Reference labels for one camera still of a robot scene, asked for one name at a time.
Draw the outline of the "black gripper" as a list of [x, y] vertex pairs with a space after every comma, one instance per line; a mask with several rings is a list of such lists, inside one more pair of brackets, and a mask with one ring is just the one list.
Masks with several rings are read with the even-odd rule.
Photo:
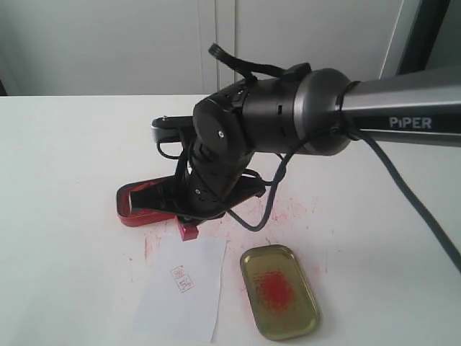
[[220, 218], [228, 208], [266, 192], [262, 179], [235, 174], [197, 174], [183, 179], [156, 179], [129, 193], [132, 212], [152, 210], [183, 218], [187, 223]]

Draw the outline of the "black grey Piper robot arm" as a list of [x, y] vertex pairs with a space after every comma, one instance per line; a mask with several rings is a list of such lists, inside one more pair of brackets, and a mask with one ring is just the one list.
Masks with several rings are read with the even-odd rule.
[[459, 146], [460, 68], [374, 81], [308, 63], [288, 69], [236, 58], [219, 45], [210, 55], [241, 80], [199, 101], [190, 116], [152, 122], [156, 143], [180, 143], [175, 173], [130, 193], [135, 209], [218, 218], [267, 184], [249, 175], [257, 152], [332, 156], [358, 131], [377, 141]]

